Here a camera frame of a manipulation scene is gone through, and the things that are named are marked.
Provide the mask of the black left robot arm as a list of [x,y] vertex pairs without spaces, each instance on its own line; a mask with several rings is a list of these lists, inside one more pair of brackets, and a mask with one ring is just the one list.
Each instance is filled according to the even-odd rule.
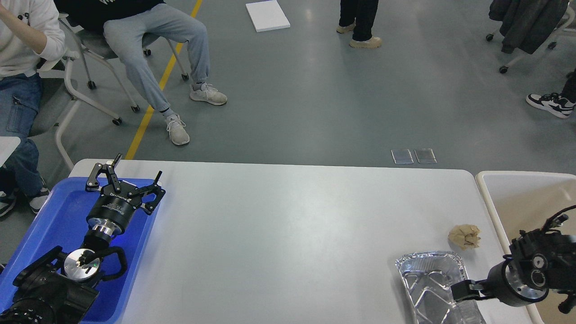
[[113,324],[124,311],[166,191],[97,162],[58,183],[1,271],[3,324]]

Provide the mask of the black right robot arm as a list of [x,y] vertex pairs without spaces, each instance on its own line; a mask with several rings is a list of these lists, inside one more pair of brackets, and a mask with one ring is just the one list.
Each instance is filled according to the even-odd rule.
[[522,307],[543,301],[553,290],[567,295],[558,309],[570,313],[575,307],[576,241],[573,234],[562,234],[559,227],[574,208],[558,211],[539,229],[521,230],[509,246],[510,254],[491,268],[487,279],[467,279],[452,285],[453,300],[498,299]]

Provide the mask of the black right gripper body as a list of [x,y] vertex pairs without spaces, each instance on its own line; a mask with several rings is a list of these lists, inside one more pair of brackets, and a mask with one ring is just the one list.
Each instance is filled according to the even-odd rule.
[[549,295],[549,290],[534,289],[523,283],[511,263],[510,260],[505,260],[490,269],[484,281],[484,296],[488,299],[498,299],[512,307],[523,307],[543,301]]

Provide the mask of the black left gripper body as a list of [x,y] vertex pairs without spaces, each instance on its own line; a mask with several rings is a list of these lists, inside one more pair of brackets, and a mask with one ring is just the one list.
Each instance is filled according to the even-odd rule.
[[103,231],[108,236],[124,234],[136,209],[148,193],[141,187],[121,181],[121,190],[115,191],[113,184],[103,187],[87,188],[86,191],[98,192],[99,197],[86,217],[90,230]]

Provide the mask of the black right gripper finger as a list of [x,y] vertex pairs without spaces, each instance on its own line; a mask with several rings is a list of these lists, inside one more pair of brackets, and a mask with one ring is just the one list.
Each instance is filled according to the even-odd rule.
[[574,292],[568,293],[567,298],[558,305],[558,310],[562,314],[569,314],[576,306],[576,294]]
[[493,294],[486,289],[486,280],[466,279],[451,285],[452,297],[455,302],[465,300],[488,300]]

